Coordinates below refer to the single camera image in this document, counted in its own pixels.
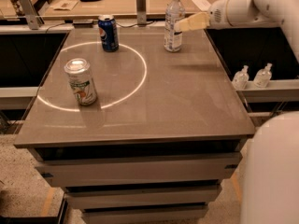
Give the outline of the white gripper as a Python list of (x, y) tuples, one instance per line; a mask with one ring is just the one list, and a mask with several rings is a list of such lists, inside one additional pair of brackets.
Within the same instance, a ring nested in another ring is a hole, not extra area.
[(214, 2), (208, 12), (199, 12), (188, 18), (182, 19), (175, 24), (176, 32), (187, 32), (206, 29), (225, 29), (230, 27), (226, 16), (228, 0), (218, 0)]

